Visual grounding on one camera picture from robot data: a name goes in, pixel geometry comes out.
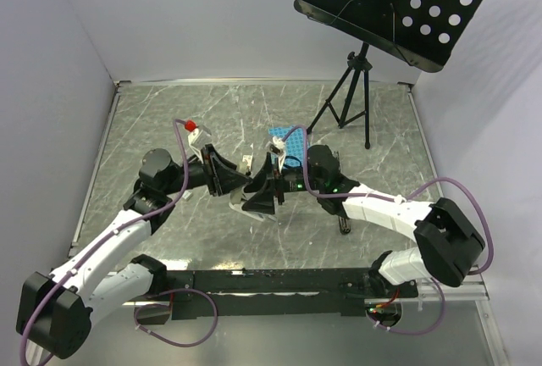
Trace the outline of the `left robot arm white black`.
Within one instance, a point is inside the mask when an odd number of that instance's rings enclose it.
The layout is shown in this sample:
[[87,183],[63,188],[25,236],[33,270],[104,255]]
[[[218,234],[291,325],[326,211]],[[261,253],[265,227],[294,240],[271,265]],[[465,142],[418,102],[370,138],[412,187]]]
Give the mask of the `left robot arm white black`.
[[159,299],[168,287],[165,264],[142,254],[117,274],[110,271],[166,222],[183,194],[207,186],[217,194],[241,189],[251,180],[252,156],[240,164],[221,157],[212,145],[177,164],[162,148],[142,159],[139,178],[113,222],[73,258],[48,274],[31,274],[22,287],[16,330],[19,358],[27,364],[29,342],[66,359],[79,350],[99,321],[132,298]]

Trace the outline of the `black beige stapler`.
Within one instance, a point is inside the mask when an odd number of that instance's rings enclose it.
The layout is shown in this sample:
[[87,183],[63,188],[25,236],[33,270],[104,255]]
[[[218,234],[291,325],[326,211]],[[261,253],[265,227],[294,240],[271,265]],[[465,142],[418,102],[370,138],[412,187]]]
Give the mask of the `black beige stapler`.
[[[334,156],[339,160],[340,168],[340,154],[338,151],[334,151]],[[338,229],[341,235],[345,236],[351,232],[351,222],[348,218],[338,216]]]

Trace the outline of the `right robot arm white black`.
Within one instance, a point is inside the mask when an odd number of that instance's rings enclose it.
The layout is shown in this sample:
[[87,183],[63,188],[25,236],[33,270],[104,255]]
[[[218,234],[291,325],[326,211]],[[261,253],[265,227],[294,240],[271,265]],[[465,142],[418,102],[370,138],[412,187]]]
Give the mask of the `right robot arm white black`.
[[458,287],[485,248],[482,236],[451,199],[418,202],[372,190],[343,175],[339,159],[325,145],[309,147],[301,167],[282,167],[267,157],[244,191],[250,194],[241,204],[246,213],[273,215],[285,193],[315,191],[328,214],[379,225],[414,242],[412,248],[384,252],[373,262],[369,285],[380,297],[418,279]]

